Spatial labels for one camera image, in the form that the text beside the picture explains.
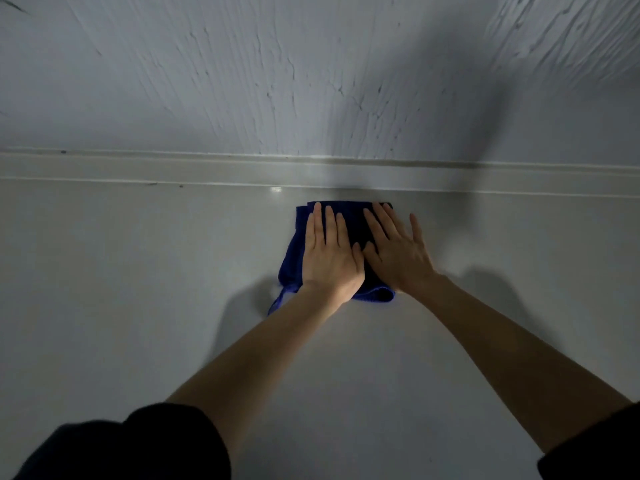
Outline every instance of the sleeve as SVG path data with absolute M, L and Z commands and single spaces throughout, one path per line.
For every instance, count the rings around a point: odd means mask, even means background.
M 58 428 L 23 464 L 16 480 L 53 478 L 231 478 L 227 449 L 205 414 L 154 404 L 123 423 Z
M 640 404 L 634 404 L 557 446 L 538 462 L 544 480 L 640 478 Z

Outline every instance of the finger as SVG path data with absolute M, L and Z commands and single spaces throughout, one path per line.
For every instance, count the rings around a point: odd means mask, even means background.
M 416 217 L 414 214 L 409 214 L 409 221 L 411 222 L 413 241 L 424 244 L 424 241 L 422 240 L 422 229 L 420 227 L 420 223 L 418 222 L 418 217 Z
M 389 236 L 389 240 L 400 237 L 400 234 L 398 234 L 396 226 L 394 225 L 394 222 L 391 220 L 391 217 L 389 217 L 389 214 L 386 213 L 385 209 L 383 209 L 378 202 L 373 202 L 373 210 L 378 216 L 378 220 L 380 221 L 380 224 L 382 224 L 382 227 L 384 228 L 385 232 Z
M 313 212 L 307 218 L 307 233 L 305 234 L 305 250 L 313 249 L 316 245 L 316 226 Z
M 369 224 L 369 229 L 371 229 L 373 240 L 376 242 L 378 249 L 382 249 L 382 247 L 384 247 L 388 242 L 387 236 L 382 230 L 382 226 L 369 209 L 364 209 L 364 218 L 367 220 L 367 224 Z
M 358 274 L 364 274 L 364 255 L 360 249 L 360 245 L 356 242 L 352 248 L 353 260 L 356 261 L 356 269 Z
M 340 212 L 338 212 L 338 215 L 335 217 L 335 225 L 338 227 L 338 246 L 348 248 L 350 243 L 347 222 L 345 222 L 344 216 Z
M 325 241 L 327 246 L 338 245 L 338 231 L 335 228 L 335 216 L 331 205 L 324 208 L 324 223 L 326 224 Z
M 385 209 L 387 215 L 391 217 L 391 220 L 394 222 L 394 226 L 396 226 L 398 234 L 400 234 L 402 237 L 409 238 L 409 234 L 406 233 L 406 229 L 404 228 L 404 223 L 402 222 L 400 217 L 398 217 L 396 211 L 392 209 L 388 203 L 384 204 L 382 208 Z
M 316 245 L 315 247 L 324 246 L 324 231 L 322 227 L 322 205 L 316 202 L 314 205 L 314 227 L 316 229 Z
M 376 247 L 373 245 L 371 241 L 367 242 L 367 245 L 364 246 L 362 250 L 362 254 L 364 258 L 367 260 L 373 271 L 380 277 L 379 270 L 382 269 L 382 260 L 378 253 L 376 252 Z

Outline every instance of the folded blue cloth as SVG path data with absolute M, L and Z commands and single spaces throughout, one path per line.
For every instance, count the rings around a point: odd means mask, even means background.
M 305 252 L 305 231 L 307 229 L 307 219 L 309 214 L 314 211 L 315 203 L 316 202 L 308 202 L 303 207 L 296 207 L 296 233 L 289 243 L 287 254 L 284 256 L 284 261 L 278 273 L 278 280 L 283 288 L 280 295 L 276 298 L 276 301 L 274 301 L 269 308 L 269 315 L 280 307 L 282 298 L 286 292 L 296 293 L 300 289 L 300 286 L 302 286 L 302 256 Z M 326 229 L 324 208 L 327 205 L 331 205 L 335 214 L 340 212 L 343 215 L 344 221 L 347 223 L 347 231 L 349 231 L 349 241 L 351 245 L 358 242 L 360 247 L 364 249 L 367 241 L 373 242 L 371 230 L 363 214 L 364 209 L 369 209 L 373 212 L 371 202 L 336 200 L 320 202 L 320 204 L 322 204 L 322 224 L 324 229 Z M 375 301 L 379 303 L 393 300 L 396 293 L 380 281 L 380 278 L 373 272 L 368 263 L 365 262 L 364 266 L 364 283 L 353 297 L 362 301 Z

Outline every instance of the person's left hand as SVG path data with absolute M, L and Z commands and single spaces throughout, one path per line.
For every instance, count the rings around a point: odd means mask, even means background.
M 364 256 L 356 242 L 349 245 L 347 224 L 342 214 L 325 208 L 326 240 L 322 206 L 316 202 L 307 220 L 305 254 L 302 258 L 302 286 L 323 294 L 337 309 L 351 299 L 364 281 Z

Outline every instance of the cleaning cloth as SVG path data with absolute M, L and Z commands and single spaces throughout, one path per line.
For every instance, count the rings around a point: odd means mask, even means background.
M 302 256 L 305 252 L 305 231 L 307 229 L 307 219 L 309 214 L 313 213 L 315 203 L 316 202 L 308 202 L 304 206 L 296 207 L 296 233 L 289 243 L 287 254 L 284 256 L 284 261 L 278 273 L 278 281 L 280 281 L 283 288 L 280 295 L 269 308 L 269 315 L 280 307 L 282 298 L 286 292 L 295 293 L 300 289 L 300 286 L 302 286 Z M 326 229 L 324 208 L 330 205 L 335 215 L 338 215 L 339 212 L 343 215 L 344 221 L 347 224 L 351 245 L 357 242 L 360 244 L 360 247 L 364 249 L 367 241 L 373 242 L 373 235 L 363 214 L 364 209 L 369 209 L 373 212 L 371 202 L 336 200 L 320 202 L 320 204 L 322 204 L 322 224 L 324 229 Z M 396 293 L 380 281 L 380 278 L 373 272 L 368 263 L 365 262 L 364 266 L 364 283 L 353 298 L 378 303 L 391 301 Z

